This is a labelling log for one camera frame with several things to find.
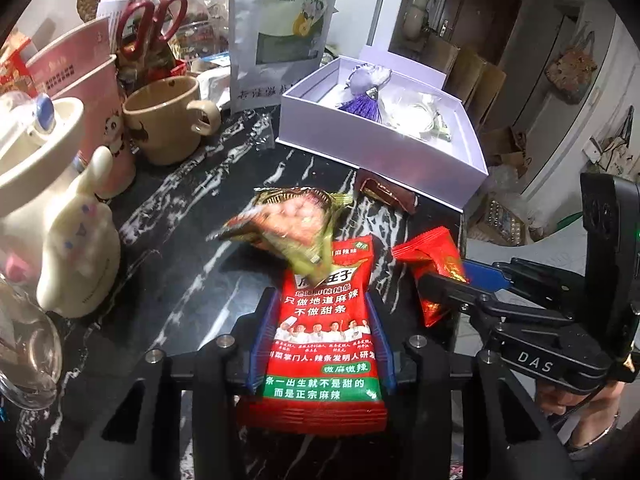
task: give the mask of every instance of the human hand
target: human hand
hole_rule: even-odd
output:
[[[574,446],[584,446],[609,428],[620,408],[620,397],[625,383],[607,384],[591,402],[580,410],[580,422],[571,436]],[[571,394],[552,384],[536,382],[536,404],[548,415],[564,415],[567,407],[575,406],[587,396]]]

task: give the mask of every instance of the glass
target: glass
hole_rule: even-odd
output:
[[[41,410],[56,398],[61,370],[56,327],[0,278],[0,392],[20,408]]]

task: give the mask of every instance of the open gift box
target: open gift box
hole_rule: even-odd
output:
[[[362,60],[357,60],[340,56],[286,91],[282,95],[277,141],[373,171],[462,211],[488,173],[462,102],[440,89],[445,75],[373,48],[363,50],[361,57]],[[406,136],[383,124],[338,110],[344,100],[345,81],[363,62],[393,71],[380,91],[382,102],[385,91],[394,87],[439,98],[437,108],[449,125],[451,141]]]

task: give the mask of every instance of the brown door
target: brown door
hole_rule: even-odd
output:
[[[498,64],[518,17],[520,0],[445,0],[438,31]]]

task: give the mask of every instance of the hanging tote bag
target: hanging tote bag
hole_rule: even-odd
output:
[[[558,96],[565,102],[578,104],[591,85],[591,77],[598,65],[593,60],[595,33],[584,37],[585,27],[575,38],[574,45],[565,50],[546,67],[545,75]]]

